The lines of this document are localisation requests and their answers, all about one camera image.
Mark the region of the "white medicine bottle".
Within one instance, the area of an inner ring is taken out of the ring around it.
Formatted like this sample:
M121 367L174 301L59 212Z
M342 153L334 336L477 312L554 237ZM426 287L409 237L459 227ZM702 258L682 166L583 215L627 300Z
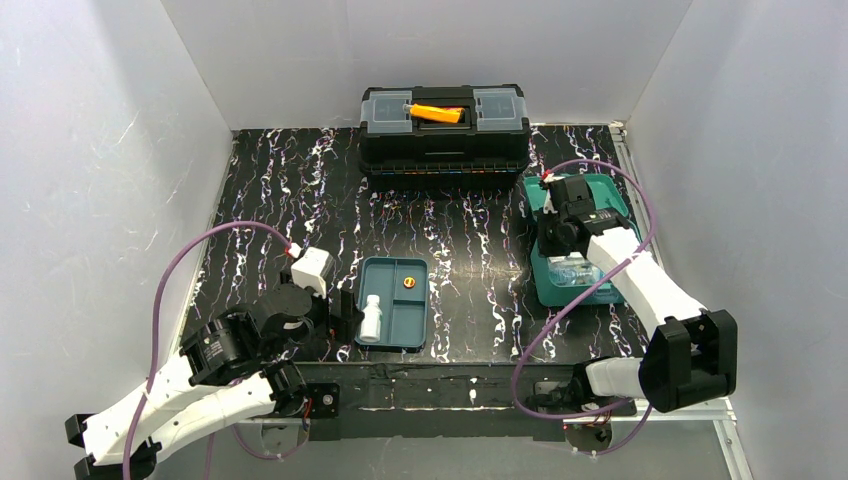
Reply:
M359 338L365 343L375 343L381 338L382 310L380 308L380 296L370 294L366 297L365 306L362 308L363 319L360 323Z

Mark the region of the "green medicine box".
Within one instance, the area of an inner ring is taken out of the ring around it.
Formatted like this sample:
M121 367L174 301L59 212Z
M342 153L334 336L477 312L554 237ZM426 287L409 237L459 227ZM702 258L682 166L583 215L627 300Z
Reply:
M523 185L536 225L530 259L538 301L564 307L604 274L584 256L589 237L605 227L639 230L607 175L546 174Z

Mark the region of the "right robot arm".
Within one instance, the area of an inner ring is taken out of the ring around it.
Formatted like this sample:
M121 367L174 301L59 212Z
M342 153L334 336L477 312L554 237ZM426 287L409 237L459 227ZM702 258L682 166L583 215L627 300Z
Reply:
M544 175L538 214L543 257L579 253L610 275L649 336L642 358L577 365L562 397L574 406L604 397L639 398L663 413L719 397L737 386L738 326L679 287L641 247L626 217L602 208L582 175Z

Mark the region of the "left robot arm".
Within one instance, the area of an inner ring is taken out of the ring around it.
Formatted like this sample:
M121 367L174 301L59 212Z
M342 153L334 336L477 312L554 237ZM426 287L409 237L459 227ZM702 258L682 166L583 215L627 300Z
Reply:
M327 298L292 282L228 308L135 391L66 421L69 443L85 451L75 477L146 479L185 445L254 417L297 418L307 427L327 393L310 386L284 350L320 335L351 339L362 319L352 291Z

